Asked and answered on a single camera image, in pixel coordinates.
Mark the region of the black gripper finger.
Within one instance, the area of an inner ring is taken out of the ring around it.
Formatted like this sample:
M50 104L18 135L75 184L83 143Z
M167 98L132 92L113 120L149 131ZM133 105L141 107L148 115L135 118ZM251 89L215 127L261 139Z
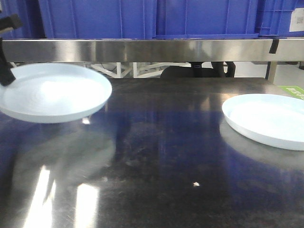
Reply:
M3 40L0 41L0 84L8 86L13 83L16 78L11 71L12 65L6 60L3 52Z
M12 14L0 19L0 32L6 33L11 30L18 29L23 26L23 23L18 14Z

